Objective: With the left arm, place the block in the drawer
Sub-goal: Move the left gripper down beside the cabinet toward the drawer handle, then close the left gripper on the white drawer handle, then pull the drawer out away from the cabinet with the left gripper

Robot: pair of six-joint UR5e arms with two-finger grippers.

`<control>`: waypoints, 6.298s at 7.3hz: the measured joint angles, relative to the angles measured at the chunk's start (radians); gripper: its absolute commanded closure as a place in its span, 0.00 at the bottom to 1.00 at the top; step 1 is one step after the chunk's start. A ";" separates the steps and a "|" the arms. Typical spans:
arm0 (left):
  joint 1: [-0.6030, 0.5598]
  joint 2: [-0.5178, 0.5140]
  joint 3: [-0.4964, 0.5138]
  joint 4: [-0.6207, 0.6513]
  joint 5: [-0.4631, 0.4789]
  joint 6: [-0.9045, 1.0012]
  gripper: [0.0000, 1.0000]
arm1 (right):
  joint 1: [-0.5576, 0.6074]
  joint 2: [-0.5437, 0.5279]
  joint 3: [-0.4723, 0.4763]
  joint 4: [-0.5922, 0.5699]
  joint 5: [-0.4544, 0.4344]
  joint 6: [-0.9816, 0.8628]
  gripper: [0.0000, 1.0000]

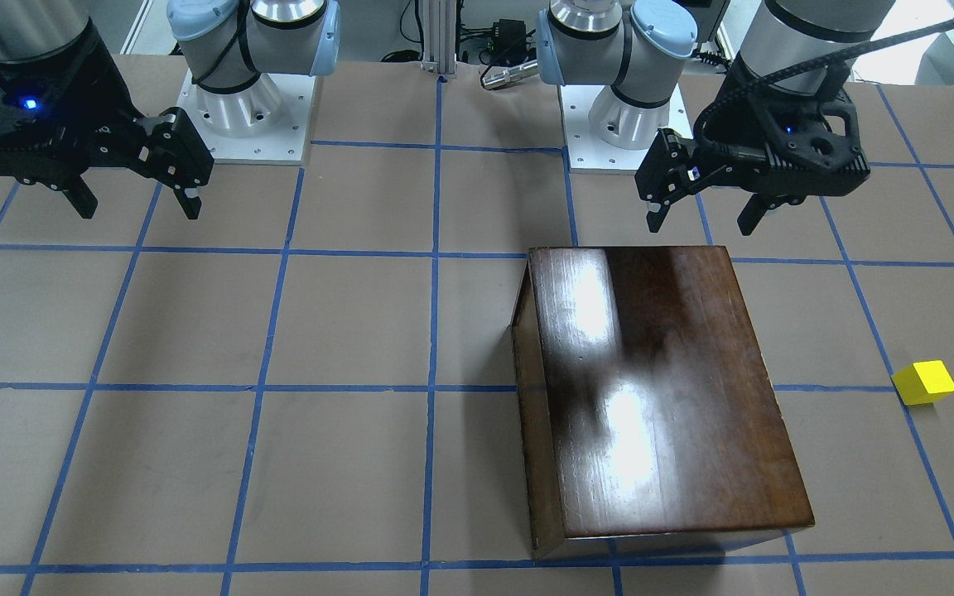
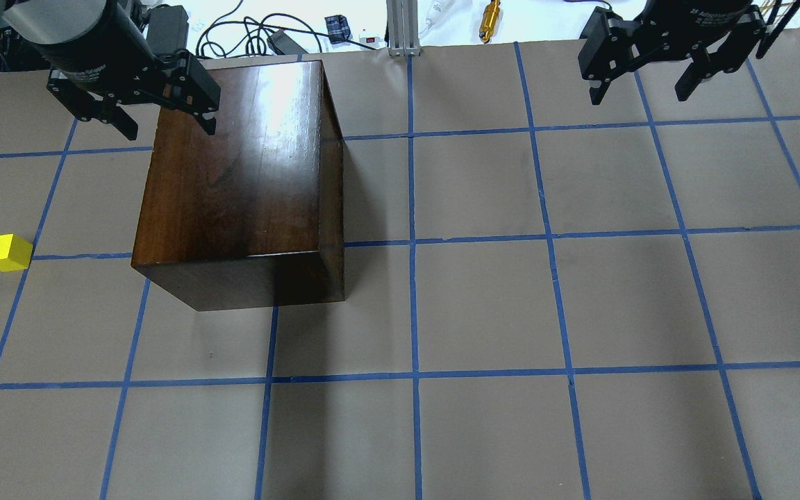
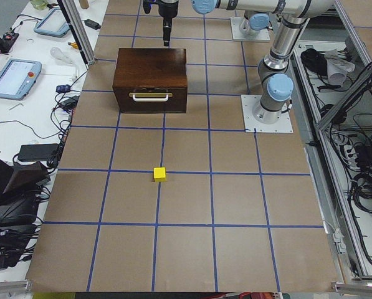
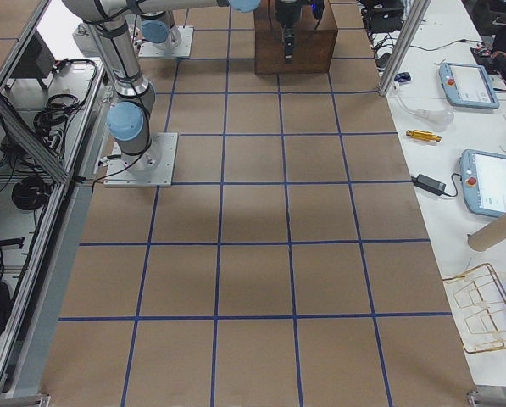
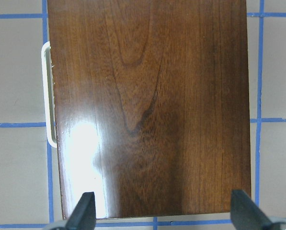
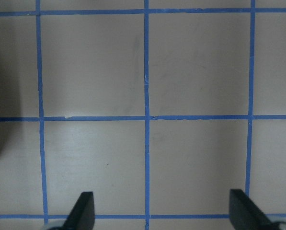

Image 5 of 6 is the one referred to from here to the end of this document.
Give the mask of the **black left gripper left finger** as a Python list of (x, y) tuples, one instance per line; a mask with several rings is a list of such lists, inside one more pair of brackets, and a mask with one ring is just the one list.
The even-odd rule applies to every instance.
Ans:
[(85, 192), (66, 222), (67, 230), (93, 230), (96, 225), (94, 192)]

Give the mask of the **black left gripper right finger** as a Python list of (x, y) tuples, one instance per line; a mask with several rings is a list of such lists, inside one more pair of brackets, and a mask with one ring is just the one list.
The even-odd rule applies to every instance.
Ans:
[(237, 230), (266, 230), (271, 220), (243, 190), (232, 190), (230, 219)]

